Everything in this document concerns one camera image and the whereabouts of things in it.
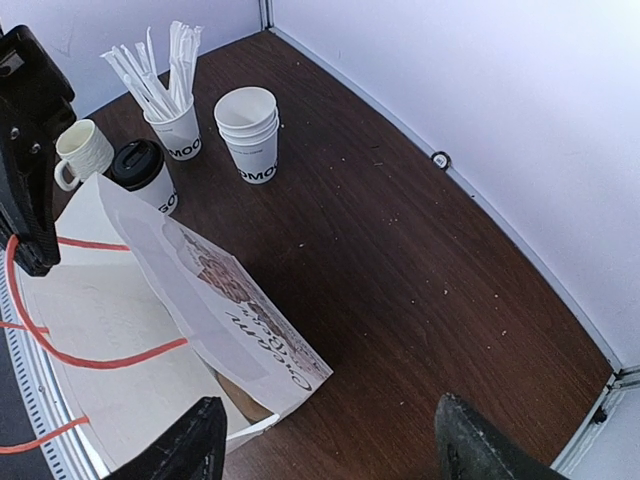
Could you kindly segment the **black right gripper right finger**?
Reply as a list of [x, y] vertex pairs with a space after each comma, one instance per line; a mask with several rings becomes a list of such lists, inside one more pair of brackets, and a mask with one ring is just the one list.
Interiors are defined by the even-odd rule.
[[444, 479], [561, 479], [529, 456], [463, 398], [441, 396], [434, 417]]

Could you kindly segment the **brown pulp cup carrier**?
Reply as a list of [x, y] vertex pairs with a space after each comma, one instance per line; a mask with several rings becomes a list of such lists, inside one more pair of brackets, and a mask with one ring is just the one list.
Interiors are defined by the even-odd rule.
[[210, 371], [222, 390], [230, 398], [231, 402], [250, 424], [256, 424], [272, 415], [270, 410], [255, 401], [248, 393], [231, 380], [221, 375], [215, 369], [210, 368]]

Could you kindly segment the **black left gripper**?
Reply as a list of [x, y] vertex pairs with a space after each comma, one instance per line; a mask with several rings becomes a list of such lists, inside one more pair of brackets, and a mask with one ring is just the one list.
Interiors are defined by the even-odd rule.
[[60, 262], [53, 219], [53, 143], [75, 121], [75, 92], [31, 29], [1, 34], [1, 246], [19, 240], [30, 276]]

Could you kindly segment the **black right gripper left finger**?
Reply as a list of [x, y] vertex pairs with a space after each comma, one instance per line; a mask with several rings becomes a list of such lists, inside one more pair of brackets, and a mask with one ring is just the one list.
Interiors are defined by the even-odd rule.
[[109, 480], [220, 479], [226, 454], [227, 415], [219, 397], [203, 397], [141, 454]]

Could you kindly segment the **white paper takeout bag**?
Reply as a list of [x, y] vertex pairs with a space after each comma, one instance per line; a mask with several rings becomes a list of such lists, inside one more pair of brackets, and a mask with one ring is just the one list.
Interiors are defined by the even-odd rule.
[[[203, 397], [219, 397], [237, 448], [301, 406], [330, 367], [237, 259], [102, 176], [56, 223], [61, 260], [9, 298], [48, 353], [64, 400], [109, 471]], [[272, 412], [250, 424], [210, 368]]]

